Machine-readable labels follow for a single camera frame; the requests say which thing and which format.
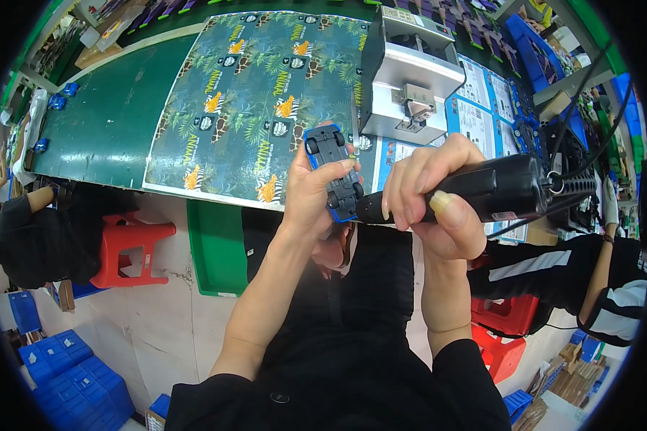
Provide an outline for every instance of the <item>fingernail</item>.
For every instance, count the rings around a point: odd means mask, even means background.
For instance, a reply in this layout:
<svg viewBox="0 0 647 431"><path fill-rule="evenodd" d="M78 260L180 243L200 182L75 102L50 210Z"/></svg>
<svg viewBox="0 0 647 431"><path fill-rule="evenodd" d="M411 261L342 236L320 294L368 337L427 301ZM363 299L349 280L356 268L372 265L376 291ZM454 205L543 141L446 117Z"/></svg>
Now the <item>fingernail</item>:
<svg viewBox="0 0 647 431"><path fill-rule="evenodd" d="M429 172L422 170L417 177L417 182L414 184L414 191L416 193L422 193L424 186L426 185L426 180L429 178Z"/></svg>
<svg viewBox="0 0 647 431"><path fill-rule="evenodd" d="M412 213L411 207L405 207L405 218L407 219L408 224L414 223L414 214Z"/></svg>
<svg viewBox="0 0 647 431"><path fill-rule="evenodd" d="M355 159L345 159L340 160L340 164L343 165L346 169L354 168L354 164L357 162Z"/></svg>
<svg viewBox="0 0 647 431"><path fill-rule="evenodd" d="M394 214L394 215L393 215L393 221L395 222L395 227L396 227L398 230L400 230L400 228L398 228L398 226L404 226L405 224L407 224L407 223L405 222L405 218L404 218L402 215L400 215L400 214L398 214L398 215Z"/></svg>
<svg viewBox="0 0 647 431"><path fill-rule="evenodd" d="M436 190L429 200L429 206L434 210L436 219L444 228L457 229L465 221L465 208L454 197L454 194Z"/></svg>
<svg viewBox="0 0 647 431"><path fill-rule="evenodd" d="M388 215L388 201L385 199L381 200L381 213L384 216L384 220L388 220L389 215Z"/></svg>

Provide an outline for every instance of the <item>tiled floor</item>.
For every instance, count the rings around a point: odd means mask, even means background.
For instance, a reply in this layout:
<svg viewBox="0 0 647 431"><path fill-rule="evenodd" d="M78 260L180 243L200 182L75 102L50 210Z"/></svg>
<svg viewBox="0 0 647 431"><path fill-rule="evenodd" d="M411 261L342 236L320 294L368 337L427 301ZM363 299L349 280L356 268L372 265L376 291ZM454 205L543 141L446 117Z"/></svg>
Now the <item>tiled floor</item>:
<svg viewBox="0 0 647 431"><path fill-rule="evenodd" d="M196 384L207 378L236 299L198 293L183 199L147 193L138 202L141 220L172 221L177 227L176 235L158 242L153 262L158 277L167 277L168 284L108 289L77 299L73 313L61 312L43 289L34 297L44 333L73 328L125 379L135 407L142 412L161 393L169 394L173 384ZM414 241L415 311L407 337L417 356L431 364L419 309L424 269L420 250L419 241ZM550 322L575 325L575 319L562 310L554 311ZM515 374L498 385L501 393L526 388L542 361L554 357L570 339L570 332L547 327L527 337Z"/></svg>

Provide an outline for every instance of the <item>green plastic tray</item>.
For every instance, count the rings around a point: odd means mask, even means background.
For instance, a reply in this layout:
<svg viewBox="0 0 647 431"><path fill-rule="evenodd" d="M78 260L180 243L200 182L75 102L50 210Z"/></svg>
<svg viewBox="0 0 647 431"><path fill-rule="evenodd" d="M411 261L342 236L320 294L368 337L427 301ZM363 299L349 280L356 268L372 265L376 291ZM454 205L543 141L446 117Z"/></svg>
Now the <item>green plastic tray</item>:
<svg viewBox="0 0 647 431"><path fill-rule="evenodd" d="M642 135L636 134L630 137L630 142L633 144L633 161L635 161L635 173L642 173L642 161L644 160L644 144L642 142Z"/></svg>
<svg viewBox="0 0 647 431"><path fill-rule="evenodd" d="M606 116L604 111L597 111L597 116L599 117L599 125L602 128L602 133L604 136L608 136L609 131L611 130L609 118ZM615 136L611 136L609 143L606 144L606 155L609 158L609 165L616 174L618 181L623 183L629 182L628 178L623 175L623 171L621 169L621 156L618 153L618 144L616 143Z"/></svg>
<svg viewBox="0 0 647 431"><path fill-rule="evenodd" d="M242 207L188 199L187 224L199 293L240 296L247 287Z"/></svg>

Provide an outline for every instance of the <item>toy car wheel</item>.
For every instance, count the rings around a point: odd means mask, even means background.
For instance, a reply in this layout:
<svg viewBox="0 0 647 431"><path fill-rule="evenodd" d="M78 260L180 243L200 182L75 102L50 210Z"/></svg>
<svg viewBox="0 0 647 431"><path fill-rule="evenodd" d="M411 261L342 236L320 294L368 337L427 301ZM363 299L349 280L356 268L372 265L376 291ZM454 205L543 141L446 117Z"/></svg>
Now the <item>toy car wheel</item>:
<svg viewBox="0 0 647 431"><path fill-rule="evenodd" d="M317 145L316 139L309 138L307 139L307 142L305 142L305 144L306 144L307 152L310 155L313 156L314 154L319 153L319 146Z"/></svg>
<svg viewBox="0 0 647 431"><path fill-rule="evenodd" d="M335 136L335 142L338 144L339 147L342 147L345 145L345 136L343 136L342 133L340 132L334 132L333 136Z"/></svg>
<svg viewBox="0 0 647 431"><path fill-rule="evenodd" d="M358 199L361 199L362 196L364 196L364 189L362 188L362 185L360 183L354 183L353 188L354 188L354 195Z"/></svg>
<svg viewBox="0 0 647 431"><path fill-rule="evenodd" d="M340 206L338 202L338 197L335 195L335 192L328 192L328 208L334 210Z"/></svg>

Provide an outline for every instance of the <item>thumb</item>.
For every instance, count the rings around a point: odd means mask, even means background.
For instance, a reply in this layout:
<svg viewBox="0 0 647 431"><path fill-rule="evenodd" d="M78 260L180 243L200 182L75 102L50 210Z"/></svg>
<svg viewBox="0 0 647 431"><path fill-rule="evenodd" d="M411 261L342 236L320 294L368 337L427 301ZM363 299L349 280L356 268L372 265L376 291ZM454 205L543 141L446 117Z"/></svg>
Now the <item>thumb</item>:
<svg viewBox="0 0 647 431"><path fill-rule="evenodd" d="M447 259L474 259L482 254L486 236L481 220L463 198L438 190L431 197L429 206L434 210L436 222L450 237L447 244L436 244L440 254Z"/></svg>
<svg viewBox="0 0 647 431"><path fill-rule="evenodd" d="M314 185L325 186L331 181L345 177L354 168L355 159L345 159L327 163L309 174Z"/></svg>

